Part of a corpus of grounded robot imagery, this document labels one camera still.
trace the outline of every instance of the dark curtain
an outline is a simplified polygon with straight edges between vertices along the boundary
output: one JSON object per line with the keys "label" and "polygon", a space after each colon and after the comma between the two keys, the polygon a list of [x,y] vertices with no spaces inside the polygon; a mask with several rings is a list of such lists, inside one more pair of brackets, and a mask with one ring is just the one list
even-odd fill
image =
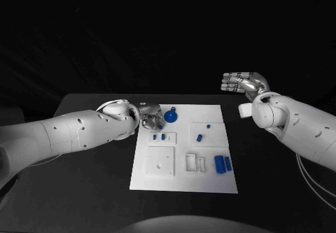
{"label": "dark curtain", "polygon": [[241,28],[229,28],[225,15],[186,14],[182,20],[173,12],[157,20],[161,11],[118,14],[112,4],[9,10],[0,33],[1,101],[46,118],[68,93],[238,95],[219,89],[223,72],[257,71],[274,92],[333,113],[336,40],[320,5],[301,6],[298,23],[293,9],[280,14],[288,23],[268,24],[262,15]]}

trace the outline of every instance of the blue object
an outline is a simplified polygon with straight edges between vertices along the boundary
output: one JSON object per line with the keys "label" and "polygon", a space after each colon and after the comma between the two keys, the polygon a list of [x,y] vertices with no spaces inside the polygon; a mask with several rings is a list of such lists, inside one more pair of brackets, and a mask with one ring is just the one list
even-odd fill
{"label": "blue object", "polygon": [[229,157],[225,157],[225,164],[226,164],[226,168],[228,168],[228,171],[231,171],[231,163],[229,163]]}
{"label": "blue object", "polygon": [[202,140],[202,135],[199,134],[198,135],[198,142],[200,142],[200,140]]}
{"label": "blue object", "polygon": [[164,121],[173,123],[177,120],[176,109],[172,107],[172,110],[164,113]]}
{"label": "blue object", "polygon": [[218,174],[225,173],[226,170],[225,170],[223,158],[222,158],[221,155],[215,156],[215,164],[216,164],[216,172],[218,172]]}

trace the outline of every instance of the robotic hand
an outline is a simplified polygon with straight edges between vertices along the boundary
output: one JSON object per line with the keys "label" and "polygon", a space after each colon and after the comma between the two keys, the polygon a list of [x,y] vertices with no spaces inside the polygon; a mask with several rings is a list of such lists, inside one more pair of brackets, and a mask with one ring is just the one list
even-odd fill
{"label": "robotic hand", "polygon": [[0,127],[0,189],[39,161],[125,139],[134,134],[140,120],[146,129],[160,131],[164,126],[160,105],[133,105],[127,100],[115,100],[95,111]]}
{"label": "robotic hand", "polygon": [[271,92],[257,72],[225,73],[222,83],[223,91],[245,93],[252,102],[239,105],[241,118],[252,116],[298,155],[336,171],[336,117]]}

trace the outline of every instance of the white rectangular piece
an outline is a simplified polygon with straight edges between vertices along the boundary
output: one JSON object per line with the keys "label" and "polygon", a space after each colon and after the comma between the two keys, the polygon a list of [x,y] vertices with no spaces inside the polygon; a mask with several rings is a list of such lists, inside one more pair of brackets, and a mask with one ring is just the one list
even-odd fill
{"label": "white rectangular piece", "polygon": [[223,123],[190,123],[190,135],[193,147],[229,147]]}
{"label": "white rectangular piece", "polygon": [[150,132],[149,144],[176,145],[176,133]]}
{"label": "white rectangular piece", "polygon": [[[144,127],[138,127],[137,147],[131,171],[131,190],[157,190],[203,193],[238,193],[234,164],[232,171],[218,174],[216,155],[229,156],[229,147],[192,147],[190,123],[203,122],[205,125],[223,123],[221,105],[160,104],[163,115],[176,108],[177,120],[166,122],[157,133],[176,133],[176,145],[153,144],[149,142],[149,134],[153,133]],[[147,147],[173,147],[173,177],[149,176],[146,173]],[[205,159],[205,173],[186,172],[186,154],[196,155],[196,169],[199,169],[199,157]]]}
{"label": "white rectangular piece", "polygon": [[146,175],[173,176],[173,147],[149,147]]}
{"label": "white rectangular piece", "polygon": [[186,172],[196,173],[196,155],[186,154]]}
{"label": "white rectangular piece", "polygon": [[205,173],[205,158],[198,158],[199,173]]}

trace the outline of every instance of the table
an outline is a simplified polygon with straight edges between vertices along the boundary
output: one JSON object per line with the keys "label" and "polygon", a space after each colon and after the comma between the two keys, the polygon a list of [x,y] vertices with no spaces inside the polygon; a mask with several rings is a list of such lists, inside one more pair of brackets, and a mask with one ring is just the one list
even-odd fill
{"label": "table", "polygon": [[219,217],[274,232],[336,229],[336,213],[304,183],[294,152],[251,117],[239,117],[244,95],[69,94],[55,117],[118,99],[221,105],[239,193],[130,190],[136,130],[127,139],[23,170],[0,212],[0,231],[110,233],[170,215]]}

